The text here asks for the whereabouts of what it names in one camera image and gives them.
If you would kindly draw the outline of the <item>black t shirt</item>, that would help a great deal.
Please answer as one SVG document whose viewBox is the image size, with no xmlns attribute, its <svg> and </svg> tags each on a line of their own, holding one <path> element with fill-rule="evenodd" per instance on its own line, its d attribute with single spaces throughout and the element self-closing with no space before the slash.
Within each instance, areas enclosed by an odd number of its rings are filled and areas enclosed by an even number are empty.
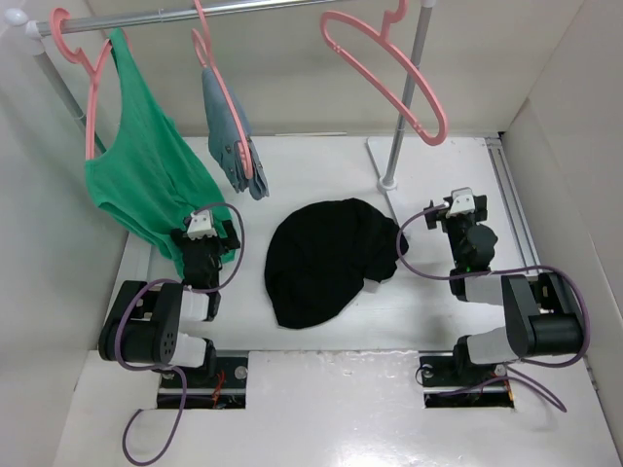
<svg viewBox="0 0 623 467">
<path fill-rule="evenodd" d="M 276 228 L 264 270 L 277 324 L 302 330 L 335 318 L 367 280 L 392 278 L 408 250 L 396 222 L 362 199 L 294 211 Z"/>
</svg>

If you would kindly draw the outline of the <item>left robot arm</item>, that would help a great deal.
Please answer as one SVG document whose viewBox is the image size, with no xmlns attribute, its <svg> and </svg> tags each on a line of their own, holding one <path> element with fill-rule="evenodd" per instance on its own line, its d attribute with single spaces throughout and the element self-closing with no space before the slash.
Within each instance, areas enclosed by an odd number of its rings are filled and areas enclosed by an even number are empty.
<svg viewBox="0 0 623 467">
<path fill-rule="evenodd" d="M 222 257 L 241 247 L 232 221 L 222 223 L 225 234 L 203 213 L 171 232 L 182 253 L 183 280 L 164 279 L 152 285 L 125 281 L 98 339 L 105 361 L 145 365 L 152 371 L 183 368 L 193 384 L 203 386 L 216 377 L 216 350 L 209 339 L 180 331 L 180 324 L 208 322 L 219 310 Z"/>
</svg>

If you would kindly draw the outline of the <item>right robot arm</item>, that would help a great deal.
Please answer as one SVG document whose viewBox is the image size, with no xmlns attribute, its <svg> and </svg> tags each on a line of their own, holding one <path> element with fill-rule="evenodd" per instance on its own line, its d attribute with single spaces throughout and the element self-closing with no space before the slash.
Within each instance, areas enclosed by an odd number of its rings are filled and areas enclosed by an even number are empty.
<svg viewBox="0 0 623 467">
<path fill-rule="evenodd" d="M 469 189 L 453 191 L 424 214 L 430 230 L 441 228 L 448 237 L 452 294 L 461 302 L 497 305 L 503 311 L 503 326 L 458 339 L 450 359 L 453 377 L 470 383 L 486 367 L 516 361 L 541 365 L 541 356 L 569 355 L 575 362 L 590 342 L 576 287 L 555 269 L 492 271 L 498 237 L 484 224 L 487 217 L 487 198 Z"/>
</svg>

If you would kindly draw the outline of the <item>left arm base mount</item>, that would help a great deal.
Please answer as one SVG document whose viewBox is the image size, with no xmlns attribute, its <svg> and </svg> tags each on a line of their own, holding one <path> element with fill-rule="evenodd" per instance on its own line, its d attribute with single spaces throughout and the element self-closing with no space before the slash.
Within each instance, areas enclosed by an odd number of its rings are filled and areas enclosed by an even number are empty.
<svg viewBox="0 0 623 467">
<path fill-rule="evenodd" d="M 187 379 L 186 409 L 242 410 L 246 405 L 248 352 L 225 351 L 218 354 L 214 370 L 184 369 Z M 157 408 L 179 408 L 181 377 L 175 372 L 161 374 Z"/>
</svg>

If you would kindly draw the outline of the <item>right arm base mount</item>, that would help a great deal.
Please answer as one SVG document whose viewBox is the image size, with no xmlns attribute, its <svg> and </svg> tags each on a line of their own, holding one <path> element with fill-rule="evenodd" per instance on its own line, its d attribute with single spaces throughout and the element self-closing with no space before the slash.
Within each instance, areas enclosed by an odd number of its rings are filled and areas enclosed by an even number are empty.
<svg viewBox="0 0 623 467">
<path fill-rule="evenodd" d="M 419 357 L 416 382 L 422 387 L 426 409 L 513 409 L 506 371 L 499 365 L 460 369 L 452 354 L 424 353 Z"/>
</svg>

